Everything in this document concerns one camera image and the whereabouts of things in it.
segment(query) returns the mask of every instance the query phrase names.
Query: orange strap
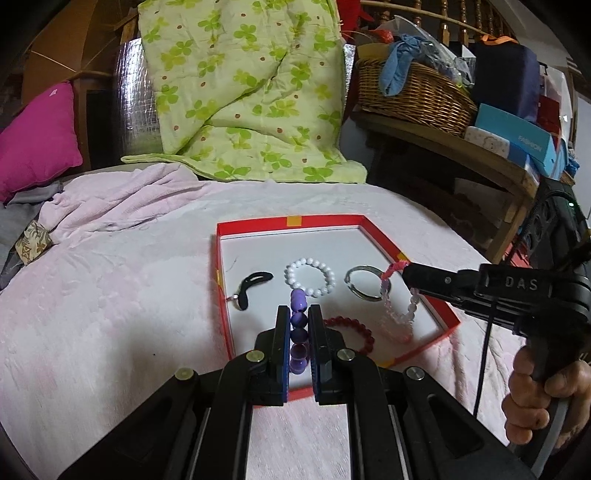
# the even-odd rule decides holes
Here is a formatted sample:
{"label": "orange strap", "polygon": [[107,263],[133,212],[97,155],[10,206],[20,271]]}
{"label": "orange strap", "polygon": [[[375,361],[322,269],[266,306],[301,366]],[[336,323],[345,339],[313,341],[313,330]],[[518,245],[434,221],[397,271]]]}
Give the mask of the orange strap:
{"label": "orange strap", "polygon": [[484,45],[501,45],[502,43],[505,43],[508,41],[512,41],[514,43],[519,43],[516,39],[511,38],[511,37],[495,38],[495,37],[491,37],[490,35],[483,35],[481,40],[484,43]]}

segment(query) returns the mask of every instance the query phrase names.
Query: purple bead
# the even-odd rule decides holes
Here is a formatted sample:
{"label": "purple bead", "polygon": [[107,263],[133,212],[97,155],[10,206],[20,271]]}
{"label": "purple bead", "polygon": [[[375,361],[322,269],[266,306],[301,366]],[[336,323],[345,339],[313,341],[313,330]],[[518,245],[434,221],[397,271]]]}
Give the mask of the purple bead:
{"label": "purple bead", "polygon": [[290,333],[290,338],[294,343],[306,343],[308,340],[308,332],[303,328],[294,328]]}
{"label": "purple bead", "polygon": [[295,312],[291,316],[291,324],[294,326],[294,328],[303,328],[308,325],[308,317],[305,313]]}
{"label": "purple bead", "polygon": [[291,309],[294,312],[305,312],[308,308],[306,302],[306,292],[301,288],[296,288],[291,291]]}
{"label": "purple bead", "polygon": [[304,373],[304,370],[306,369],[307,365],[308,365],[308,362],[306,361],[305,358],[303,358],[301,360],[292,358],[290,360],[290,371],[291,371],[291,373],[293,373],[295,375],[301,375],[302,373]]}
{"label": "purple bead", "polygon": [[290,355],[296,360],[305,359],[308,356],[308,348],[306,347],[306,344],[296,343],[295,345],[292,345]]}

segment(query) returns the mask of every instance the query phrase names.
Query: magenta cushion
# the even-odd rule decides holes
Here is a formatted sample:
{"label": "magenta cushion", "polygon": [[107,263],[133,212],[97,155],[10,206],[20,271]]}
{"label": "magenta cushion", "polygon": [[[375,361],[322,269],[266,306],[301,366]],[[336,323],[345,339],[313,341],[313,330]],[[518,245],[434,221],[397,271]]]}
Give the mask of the magenta cushion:
{"label": "magenta cushion", "polygon": [[58,83],[0,133],[0,202],[82,164],[74,132],[74,92]]}

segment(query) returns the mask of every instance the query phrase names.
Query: metal bolt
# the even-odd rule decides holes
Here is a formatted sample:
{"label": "metal bolt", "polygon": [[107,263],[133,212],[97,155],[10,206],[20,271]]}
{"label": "metal bolt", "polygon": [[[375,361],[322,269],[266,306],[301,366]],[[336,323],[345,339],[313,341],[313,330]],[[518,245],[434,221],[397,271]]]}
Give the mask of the metal bolt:
{"label": "metal bolt", "polygon": [[182,367],[176,371],[174,376],[177,378],[177,380],[189,380],[194,374],[195,372],[192,368]]}
{"label": "metal bolt", "polygon": [[342,348],[336,352],[336,356],[345,362],[350,362],[353,358],[355,358],[355,352],[349,348]]}
{"label": "metal bolt", "polygon": [[248,352],[246,354],[246,359],[249,362],[252,362],[254,364],[257,364],[258,362],[262,362],[264,358],[265,358],[265,354],[263,352],[261,352],[260,350],[251,350],[250,352]]}
{"label": "metal bolt", "polygon": [[411,380],[422,380],[425,378],[425,372],[422,368],[419,367],[410,367],[406,371],[407,377]]}

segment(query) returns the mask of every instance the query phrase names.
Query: wooden table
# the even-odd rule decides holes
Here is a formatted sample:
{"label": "wooden table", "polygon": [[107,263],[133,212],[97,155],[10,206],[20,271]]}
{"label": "wooden table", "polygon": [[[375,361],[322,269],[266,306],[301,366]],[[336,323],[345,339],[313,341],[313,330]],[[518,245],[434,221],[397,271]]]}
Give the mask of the wooden table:
{"label": "wooden table", "polygon": [[[491,263],[498,263],[501,260],[533,204],[538,187],[523,168],[463,138],[454,137],[435,128],[374,113],[354,112],[351,118],[365,130],[398,138],[447,157],[505,189],[511,195],[511,201],[502,212],[501,227],[498,228],[485,252],[485,257]],[[374,183],[376,180],[377,164],[380,158],[376,160],[378,161],[374,161],[368,174],[368,183]]]}

